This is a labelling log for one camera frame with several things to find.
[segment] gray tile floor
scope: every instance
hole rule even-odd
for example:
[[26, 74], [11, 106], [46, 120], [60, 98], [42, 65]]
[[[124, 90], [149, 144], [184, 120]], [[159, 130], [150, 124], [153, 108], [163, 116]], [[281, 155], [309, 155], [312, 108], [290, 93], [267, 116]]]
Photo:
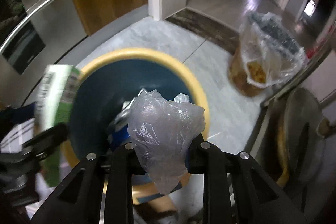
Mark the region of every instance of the gray tile floor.
[[239, 30], [247, 11], [271, 12], [282, 17], [283, 26], [303, 47], [310, 48], [315, 42], [315, 38], [307, 32], [304, 25], [300, 22], [295, 23], [288, 12], [282, 11], [271, 0], [187, 0], [187, 7], [236, 31]]
[[[183, 62], [201, 83], [210, 109], [208, 140], [221, 150], [237, 154], [258, 118], [265, 90], [255, 98], [240, 95], [229, 83], [227, 70], [232, 55], [213, 42], [167, 21], [144, 18], [94, 50], [78, 68], [107, 52], [125, 47], [146, 47], [170, 54]], [[178, 208], [178, 223], [195, 215], [203, 206], [203, 175], [192, 175], [186, 187], [171, 193]]]

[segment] metal screw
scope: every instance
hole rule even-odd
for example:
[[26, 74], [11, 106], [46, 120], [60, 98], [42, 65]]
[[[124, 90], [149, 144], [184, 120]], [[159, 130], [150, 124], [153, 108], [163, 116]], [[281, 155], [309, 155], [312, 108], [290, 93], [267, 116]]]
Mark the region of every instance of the metal screw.
[[203, 142], [203, 143], [201, 143], [201, 147], [204, 148], [204, 149], [208, 149], [208, 148], [210, 148], [210, 143]]
[[26, 183], [27, 183], [27, 176], [26, 175], [22, 175], [21, 177], [18, 177], [16, 179], [17, 188], [20, 188], [20, 187], [24, 186]]
[[31, 146], [25, 147], [24, 149], [22, 149], [22, 155], [27, 155], [31, 151], [32, 151], [32, 147]]
[[132, 143], [126, 143], [126, 144], [125, 144], [125, 148], [126, 148], [127, 150], [131, 150], [131, 149], [133, 149], [133, 144], [132, 144]]
[[243, 160], [247, 160], [247, 159], [250, 157], [250, 155], [249, 155], [248, 153], [246, 153], [246, 152], [241, 152], [241, 153], [239, 153], [239, 156], [240, 156]]
[[87, 160], [94, 160], [96, 158], [96, 154], [95, 153], [88, 153], [86, 155], [86, 159]]

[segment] plastic bag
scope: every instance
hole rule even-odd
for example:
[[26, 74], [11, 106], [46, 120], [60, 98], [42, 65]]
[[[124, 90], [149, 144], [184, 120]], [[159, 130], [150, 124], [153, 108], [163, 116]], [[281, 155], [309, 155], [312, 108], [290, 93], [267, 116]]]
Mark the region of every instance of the plastic bag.
[[161, 194], [169, 194], [187, 172], [187, 150], [204, 128], [200, 106], [167, 101], [156, 90], [138, 96], [128, 133], [142, 168]]
[[247, 82], [258, 88], [286, 83], [306, 63], [306, 54], [272, 13], [249, 12], [239, 31]]
[[190, 100], [189, 96], [185, 95], [184, 93], [180, 93], [174, 98], [174, 102], [177, 103], [189, 103], [189, 100]]

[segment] hallway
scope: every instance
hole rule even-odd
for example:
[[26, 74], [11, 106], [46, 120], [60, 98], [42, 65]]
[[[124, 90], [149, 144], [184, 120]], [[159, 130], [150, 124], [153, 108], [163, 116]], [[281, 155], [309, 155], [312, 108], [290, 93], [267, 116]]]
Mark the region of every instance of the hallway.
[[282, 17], [283, 26], [306, 50], [315, 42], [315, 38], [308, 33], [303, 24], [295, 23], [290, 14], [282, 11], [271, 0], [187, 0], [187, 7], [236, 31], [239, 30], [247, 11], [271, 12]]

